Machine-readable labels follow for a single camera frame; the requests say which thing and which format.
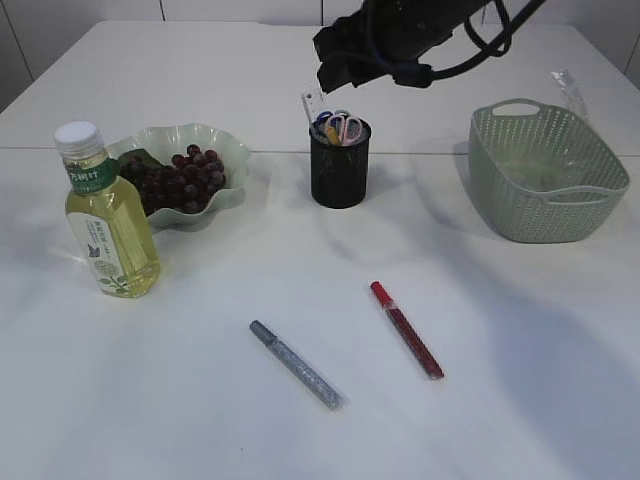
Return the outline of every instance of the wavy bowl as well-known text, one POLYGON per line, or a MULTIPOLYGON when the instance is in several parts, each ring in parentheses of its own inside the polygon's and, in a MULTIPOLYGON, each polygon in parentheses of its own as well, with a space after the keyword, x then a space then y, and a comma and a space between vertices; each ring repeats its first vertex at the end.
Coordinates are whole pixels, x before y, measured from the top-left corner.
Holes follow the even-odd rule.
POLYGON ((171 208, 161 208, 152 213, 147 219, 154 227, 192 225, 198 223, 208 213, 235 205, 238 192, 244 189, 250 150, 230 133, 199 123, 146 128, 132 137, 107 147, 109 155, 116 159, 124 153, 144 148, 159 162, 170 165, 171 157, 176 153, 184 155, 187 146, 192 143, 201 147, 203 151, 212 148, 218 152, 224 163, 227 185, 211 197, 207 207, 200 213, 182 213, 171 208))

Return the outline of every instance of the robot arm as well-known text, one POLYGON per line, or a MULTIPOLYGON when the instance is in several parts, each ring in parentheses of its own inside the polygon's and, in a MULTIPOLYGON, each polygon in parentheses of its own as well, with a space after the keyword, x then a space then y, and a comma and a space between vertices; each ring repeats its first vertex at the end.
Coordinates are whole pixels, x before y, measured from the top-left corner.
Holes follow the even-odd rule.
POLYGON ((503 0, 365 0, 359 11, 337 19, 314 37, 322 62, 318 70, 320 86, 329 93, 347 83, 357 87, 391 75, 398 85, 426 88, 435 80, 460 75, 489 57, 507 53, 514 32, 545 1, 530 0, 511 20, 503 0), (470 17, 492 1, 503 31, 486 43, 473 29, 470 17), (480 52, 441 71, 418 62, 422 54, 446 42, 463 23, 480 52))

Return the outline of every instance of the white table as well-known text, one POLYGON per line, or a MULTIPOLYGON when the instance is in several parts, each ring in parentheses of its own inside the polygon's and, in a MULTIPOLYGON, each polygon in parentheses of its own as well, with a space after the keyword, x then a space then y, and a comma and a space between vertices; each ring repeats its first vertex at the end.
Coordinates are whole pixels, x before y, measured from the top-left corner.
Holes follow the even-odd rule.
MULTIPOLYGON (((492 26, 484 27, 489 38, 492 26)), ((52 132, 92 120, 115 142, 149 126, 198 121, 256 151, 309 150, 299 93, 319 66, 317 27, 104 22, 0 115, 0 147, 51 147, 52 132)), ((456 35, 425 57, 436 68, 476 52, 456 35)), ((506 98, 563 104, 549 72, 578 80, 596 129, 619 155, 640 155, 640 92, 574 28, 526 26, 511 53, 422 91, 380 79, 329 96, 369 121, 374 152, 466 152, 472 112, 506 98)))
MULTIPOLYGON (((255 153, 242 205, 156 233, 164 275, 147 296, 99 293, 51 132, 86 118, 115 141, 200 121, 254 150, 306 151, 314 31, 102 23, 0 115, 0 478, 636 480, 638 158, 623 159, 621 205, 576 244, 508 242, 464 190, 471 112, 559 103, 561 68, 614 150, 640 155, 640 94, 572 28, 527 27, 507 58, 424 92, 378 80, 332 94, 372 123, 373 151, 426 154, 371 155, 367 199, 334 211, 310 197, 308 154, 255 153), (444 381, 426 380, 373 280, 444 381), (299 385, 254 319, 347 407, 331 414, 299 385)), ((457 38, 432 57, 471 51, 457 38)))
POLYGON ((637 160, 591 238, 527 246, 477 215, 465 156, 372 155, 367 199, 335 211, 311 199, 307 155, 255 154, 244 203, 157 233, 162 279, 119 300, 78 258, 56 152, 0 155, 0 478, 637 478, 637 160), (254 319, 346 408, 313 398, 254 319))

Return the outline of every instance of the black mesh pen holder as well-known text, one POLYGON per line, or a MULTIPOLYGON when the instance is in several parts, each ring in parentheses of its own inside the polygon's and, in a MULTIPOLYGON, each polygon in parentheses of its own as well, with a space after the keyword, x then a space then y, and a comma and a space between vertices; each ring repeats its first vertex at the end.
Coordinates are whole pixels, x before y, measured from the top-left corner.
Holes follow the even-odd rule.
POLYGON ((311 137, 311 195, 320 205, 349 208, 367 194, 371 127, 362 121, 362 138, 346 147, 311 137))

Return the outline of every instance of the green plastic basket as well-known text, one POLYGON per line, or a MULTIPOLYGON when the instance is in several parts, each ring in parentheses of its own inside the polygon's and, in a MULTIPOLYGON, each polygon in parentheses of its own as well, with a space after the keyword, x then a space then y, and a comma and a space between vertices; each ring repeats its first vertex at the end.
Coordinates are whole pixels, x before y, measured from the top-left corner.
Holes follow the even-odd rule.
POLYGON ((527 99, 473 114, 469 171, 478 207, 498 232, 523 243, 588 237, 629 187, 622 163, 587 123, 565 108, 527 99), (537 112, 495 112, 522 104, 537 112))

